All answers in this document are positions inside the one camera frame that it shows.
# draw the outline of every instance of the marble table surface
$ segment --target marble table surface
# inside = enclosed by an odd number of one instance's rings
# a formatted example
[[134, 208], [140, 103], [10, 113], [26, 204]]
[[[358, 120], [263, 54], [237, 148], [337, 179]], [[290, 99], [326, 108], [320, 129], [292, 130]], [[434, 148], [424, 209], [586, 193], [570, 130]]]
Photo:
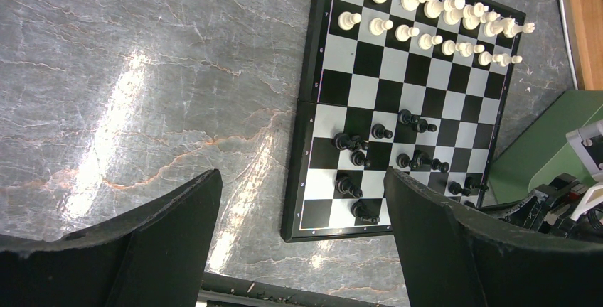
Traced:
[[[497, 152], [571, 88], [557, 0], [528, 14]], [[0, 0], [0, 232], [55, 240], [219, 168], [207, 271], [408, 304], [393, 237], [285, 244], [310, 0]]]

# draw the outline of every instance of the chessboard border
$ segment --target chessboard border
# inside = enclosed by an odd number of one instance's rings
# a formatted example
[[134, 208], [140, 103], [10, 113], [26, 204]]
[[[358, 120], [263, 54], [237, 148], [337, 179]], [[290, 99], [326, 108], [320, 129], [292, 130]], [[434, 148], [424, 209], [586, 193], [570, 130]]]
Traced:
[[[317, 80], [321, 78], [322, 62], [323, 57], [319, 57], [319, 53], [324, 51], [326, 44], [326, 37], [328, 29], [326, 28], [329, 24], [331, 17], [329, 15], [323, 15], [325, 8], [327, 11], [331, 10], [331, 1], [329, 0], [311, 0], [310, 14], [306, 35], [306, 45], [304, 48], [304, 62], [301, 69], [301, 82], [299, 86], [299, 96], [297, 99], [297, 114], [295, 117], [294, 129], [293, 129], [293, 140], [291, 146], [291, 153], [289, 155], [289, 171], [287, 176], [287, 184], [285, 188], [284, 207], [281, 224], [281, 237], [286, 243], [290, 242], [307, 242], [307, 241], [319, 241], [325, 239], [342, 239], [342, 238], [354, 238], [354, 237], [373, 237], [380, 235], [391, 235], [391, 230], [386, 231], [374, 231], [374, 232], [360, 232], [344, 235], [308, 235], [307, 230], [300, 232], [296, 228], [299, 224], [299, 216], [295, 216], [295, 207], [298, 203], [303, 203], [303, 186], [305, 182], [309, 152], [304, 151], [305, 144], [311, 144], [311, 122], [309, 118], [314, 116], [312, 109], [316, 109], [318, 104], [318, 87]], [[506, 5], [497, 3], [492, 0], [479, 0], [480, 2], [489, 5], [490, 7], [496, 8], [502, 16], [512, 16], [516, 19], [519, 24], [525, 22], [526, 14], [522, 11], [512, 9]], [[517, 53], [521, 35], [518, 34], [513, 42], [512, 54]], [[503, 92], [501, 94], [501, 106], [500, 114], [496, 119], [496, 123], [493, 128], [493, 139], [488, 154], [488, 161], [486, 169], [483, 174], [483, 181], [487, 181], [490, 162], [493, 158], [494, 150], [496, 148], [496, 141], [498, 138], [498, 132], [500, 129], [500, 123], [503, 116], [506, 98], [508, 95], [509, 84], [511, 81], [511, 74], [513, 72], [513, 65], [509, 65], [505, 76], [505, 82], [503, 85]], [[477, 207], [480, 207], [484, 199], [484, 193], [479, 192]]]

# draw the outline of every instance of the chessboard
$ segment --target chessboard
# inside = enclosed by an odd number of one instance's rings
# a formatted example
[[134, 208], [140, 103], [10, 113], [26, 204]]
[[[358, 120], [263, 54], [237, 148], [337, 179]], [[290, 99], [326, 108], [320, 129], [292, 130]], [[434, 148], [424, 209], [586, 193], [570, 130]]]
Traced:
[[[517, 24], [525, 20], [492, 0], [464, 1]], [[487, 36], [483, 21], [474, 29], [462, 20], [450, 25], [444, 13], [429, 18], [425, 5], [409, 11], [402, 0], [312, 0], [281, 229], [286, 242], [390, 234], [383, 189], [389, 166], [481, 206], [513, 64], [482, 65], [480, 53], [450, 55], [442, 41], [516, 55], [519, 35]], [[385, 29], [379, 35], [370, 26], [375, 18]], [[402, 25], [420, 34], [401, 41]], [[423, 34], [442, 38], [425, 49]]]

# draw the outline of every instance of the gray marble surface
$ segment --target gray marble surface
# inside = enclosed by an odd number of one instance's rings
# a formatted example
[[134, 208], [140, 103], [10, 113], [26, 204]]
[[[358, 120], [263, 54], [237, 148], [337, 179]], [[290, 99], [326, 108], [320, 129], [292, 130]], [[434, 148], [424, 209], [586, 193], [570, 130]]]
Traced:
[[[498, 152], [571, 87], [557, 0], [527, 12]], [[408, 304], [392, 237], [278, 230], [310, 0], [0, 0], [0, 232], [54, 240], [209, 168], [208, 271]]]

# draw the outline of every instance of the black chessboard frame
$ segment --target black chessboard frame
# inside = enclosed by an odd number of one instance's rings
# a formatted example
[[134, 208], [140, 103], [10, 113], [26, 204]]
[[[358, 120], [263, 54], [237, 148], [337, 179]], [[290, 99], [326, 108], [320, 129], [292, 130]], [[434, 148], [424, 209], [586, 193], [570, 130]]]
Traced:
[[[300, 229], [301, 216], [296, 211], [300, 210], [300, 207], [304, 202], [304, 183], [309, 168], [310, 158], [310, 150], [306, 148], [309, 148], [309, 145], [312, 143], [312, 117], [316, 114], [316, 103], [319, 99], [319, 82], [321, 81], [321, 73], [323, 71], [324, 48], [326, 46], [329, 21], [331, 20], [330, 13], [332, 1], [333, 0], [312, 0], [311, 2], [281, 227], [281, 236], [287, 243], [392, 234], [389, 225], [373, 225], [370, 226], [368, 231], [367, 228], [354, 227], [339, 233], [333, 233], [332, 229]], [[500, 13], [502, 17], [514, 18], [518, 24], [523, 24], [525, 21], [525, 13], [496, 3], [492, 0], [467, 0], [467, 3], [472, 4], [477, 1], [489, 5], [490, 10]], [[520, 34], [514, 39], [509, 38], [510, 42], [508, 48], [513, 51], [512, 55], [517, 54], [519, 38]], [[496, 147], [498, 128], [501, 123], [512, 70], [513, 66], [509, 65], [504, 80], [498, 117], [493, 128], [493, 139], [489, 148], [488, 163], [486, 164], [486, 169], [483, 174], [483, 182], [486, 182], [490, 168], [489, 163], [492, 160], [493, 152]], [[481, 206], [483, 199], [483, 192], [480, 191], [476, 204], [477, 207]]]

